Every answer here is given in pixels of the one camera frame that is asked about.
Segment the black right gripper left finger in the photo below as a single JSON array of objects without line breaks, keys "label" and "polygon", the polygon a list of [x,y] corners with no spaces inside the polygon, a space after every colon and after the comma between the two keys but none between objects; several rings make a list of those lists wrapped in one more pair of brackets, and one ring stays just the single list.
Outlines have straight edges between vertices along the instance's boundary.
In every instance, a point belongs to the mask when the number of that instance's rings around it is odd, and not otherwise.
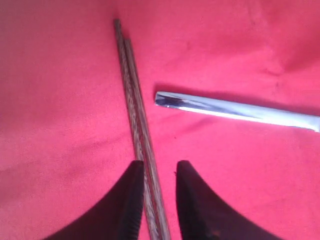
[{"label": "black right gripper left finger", "polygon": [[137,240],[144,206],[144,162],[132,161],[110,191],[47,240]]}]

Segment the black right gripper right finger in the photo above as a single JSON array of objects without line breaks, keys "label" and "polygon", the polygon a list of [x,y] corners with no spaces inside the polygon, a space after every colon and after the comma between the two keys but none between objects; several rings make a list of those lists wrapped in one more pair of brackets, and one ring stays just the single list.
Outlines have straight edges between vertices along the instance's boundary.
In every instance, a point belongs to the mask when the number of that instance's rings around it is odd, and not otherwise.
[{"label": "black right gripper right finger", "polygon": [[192,164],[176,166],[176,208],[184,240],[277,240],[220,198]]}]

